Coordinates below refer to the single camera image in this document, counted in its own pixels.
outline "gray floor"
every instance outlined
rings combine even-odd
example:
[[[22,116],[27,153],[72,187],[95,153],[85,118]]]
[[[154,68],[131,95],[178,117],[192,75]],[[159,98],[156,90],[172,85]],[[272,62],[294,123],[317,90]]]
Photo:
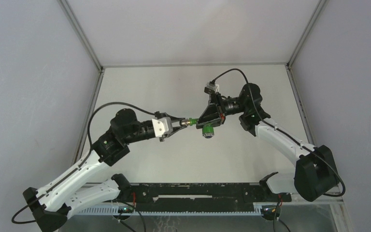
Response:
[[[321,206],[288,206],[282,207],[281,219],[293,232],[336,232],[330,207]],[[262,217],[145,217],[149,232],[272,232],[272,221]],[[143,231],[139,217],[125,221],[137,232]],[[287,230],[278,222],[277,232]],[[60,230],[61,232],[129,232],[118,224],[112,216],[74,216]]]

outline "white table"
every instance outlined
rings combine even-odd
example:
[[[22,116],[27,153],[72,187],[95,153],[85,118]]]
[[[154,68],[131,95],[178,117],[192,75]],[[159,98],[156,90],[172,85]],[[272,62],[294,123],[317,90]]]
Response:
[[[100,86],[96,108],[118,101],[134,104],[150,112],[166,112],[177,117],[198,118],[208,102],[205,84],[230,68],[243,70],[259,85],[262,107],[279,125],[306,141],[294,94],[284,65],[175,66],[107,68]],[[232,71],[217,82],[220,93],[237,97],[245,84],[239,72]],[[109,106],[99,111],[91,126],[96,141],[110,126],[110,120],[124,106]],[[139,121],[152,116],[136,111]],[[205,139],[195,126],[173,137],[129,145],[130,153],[112,168],[90,182],[103,182],[123,173],[131,183],[213,183],[257,182],[274,171],[292,171],[294,166],[268,143],[244,131],[239,115],[228,116]],[[84,152],[88,151],[86,141]]]

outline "white tabletop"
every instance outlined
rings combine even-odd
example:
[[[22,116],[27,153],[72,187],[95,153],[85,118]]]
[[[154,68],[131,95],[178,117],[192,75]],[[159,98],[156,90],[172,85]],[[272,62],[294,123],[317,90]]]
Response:
[[[107,68],[96,108],[121,101],[150,112],[198,118],[208,102],[203,92],[205,84],[230,68],[240,68],[250,82],[259,85],[263,109],[279,125],[306,141],[284,65]],[[231,97],[237,97],[245,84],[235,71],[216,83],[222,95]],[[110,120],[122,108],[108,106],[96,114],[91,126],[93,141],[109,128]],[[136,114],[139,121],[152,118],[139,111]],[[193,126],[165,142],[150,139],[130,144],[130,153],[89,182],[103,182],[118,173],[132,183],[257,182],[275,171],[294,170],[275,148],[244,131],[238,117],[228,116],[224,125],[214,128],[211,139],[203,138],[201,130]],[[84,152],[88,149],[86,141]]]

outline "green object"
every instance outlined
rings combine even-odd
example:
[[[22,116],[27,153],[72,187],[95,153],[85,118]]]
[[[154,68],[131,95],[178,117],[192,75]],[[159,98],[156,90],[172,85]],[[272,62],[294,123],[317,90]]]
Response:
[[[211,126],[211,124],[206,124],[202,128],[202,136],[206,139],[210,139],[214,136],[214,128]]]
[[[197,124],[198,118],[189,118],[188,121],[190,122],[190,126]]]

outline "worn black surface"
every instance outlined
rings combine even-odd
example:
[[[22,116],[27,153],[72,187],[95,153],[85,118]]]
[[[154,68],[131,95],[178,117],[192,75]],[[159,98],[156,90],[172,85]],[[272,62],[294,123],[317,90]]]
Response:
[[[136,196],[136,208],[148,212],[247,212],[254,210],[254,202],[278,201],[277,194],[268,193],[258,183],[140,183],[132,184],[131,188]],[[161,195],[211,197],[162,198]],[[290,202],[291,196],[284,196],[283,200]]]

